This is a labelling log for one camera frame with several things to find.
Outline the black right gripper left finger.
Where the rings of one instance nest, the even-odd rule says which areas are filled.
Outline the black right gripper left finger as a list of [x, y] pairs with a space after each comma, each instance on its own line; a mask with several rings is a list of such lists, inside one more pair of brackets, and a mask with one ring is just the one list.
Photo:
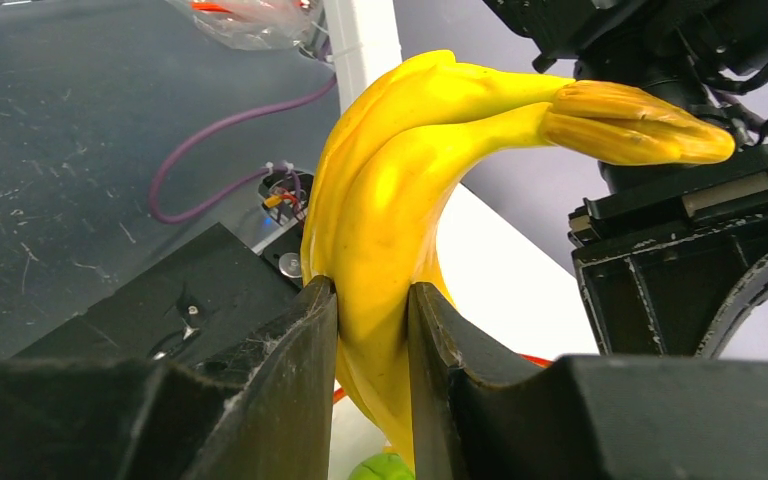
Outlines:
[[0, 361], [0, 479], [324, 479], [336, 340], [318, 276], [196, 368]]

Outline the yellow banana toy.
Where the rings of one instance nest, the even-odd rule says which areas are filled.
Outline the yellow banana toy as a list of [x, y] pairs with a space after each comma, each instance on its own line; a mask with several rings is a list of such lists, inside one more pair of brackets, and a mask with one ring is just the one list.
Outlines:
[[446, 287], [436, 234], [461, 179], [494, 152], [544, 146], [637, 167], [720, 163], [735, 142], [636, 87], [500, 71], [448, 50], [381, 76], [326, 141], [305, 221], [303, 278], [334, 282], [337, 381], [408, 465], [409, 288]]

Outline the green lime toy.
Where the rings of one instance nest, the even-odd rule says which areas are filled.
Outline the green lime toy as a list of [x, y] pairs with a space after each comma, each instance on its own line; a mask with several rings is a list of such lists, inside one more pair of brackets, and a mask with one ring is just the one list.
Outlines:
[[348, 480], [415, 480], [415, 474], [396, 453], [379, 453], [359, 463]]

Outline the clear zip top bag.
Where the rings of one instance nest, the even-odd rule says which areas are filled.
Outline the clear zip top bag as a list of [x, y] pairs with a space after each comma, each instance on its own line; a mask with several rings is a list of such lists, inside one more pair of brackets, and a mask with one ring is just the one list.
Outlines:
[[173, 1], [203, 33], [237, 50], [310, 49], [327, 36], [321, 1]]

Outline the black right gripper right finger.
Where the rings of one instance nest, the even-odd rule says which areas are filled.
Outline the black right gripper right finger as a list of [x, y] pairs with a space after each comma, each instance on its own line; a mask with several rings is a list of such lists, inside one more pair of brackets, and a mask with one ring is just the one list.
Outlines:
[[421, 479], [768, 479], [768, 362], [568, 355], [541, 368], [411, 287]]

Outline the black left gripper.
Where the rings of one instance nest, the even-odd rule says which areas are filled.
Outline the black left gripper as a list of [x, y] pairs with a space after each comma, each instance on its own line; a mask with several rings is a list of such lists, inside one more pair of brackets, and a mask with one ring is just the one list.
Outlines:
[[715, 357], [768, 299], [768, 145], [586, 201], [569, 227], [602, 353]]

